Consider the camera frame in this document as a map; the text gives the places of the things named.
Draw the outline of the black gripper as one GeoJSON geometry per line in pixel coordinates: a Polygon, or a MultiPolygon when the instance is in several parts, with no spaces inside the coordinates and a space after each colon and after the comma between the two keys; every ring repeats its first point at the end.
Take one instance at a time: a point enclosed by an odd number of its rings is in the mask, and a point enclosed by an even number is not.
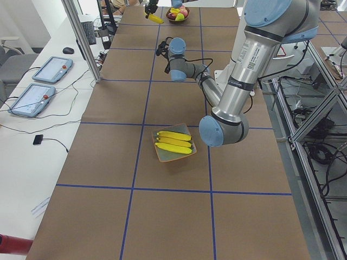
{"type": "Polygon", "coordinates": [[[164,72],[165,72],[166,74],[168,74],[170,71],[171,71],[170,60],[168,60],[167,65],[166,65],[166,67],[165,67],[165,69],[164,69],[164,72]]]}
{"type": "Polygon", "coordinates": [[[148,0],[148,4],[145,6],[145,14],[154,14],[157,11],[158,0],[148,0]]]}

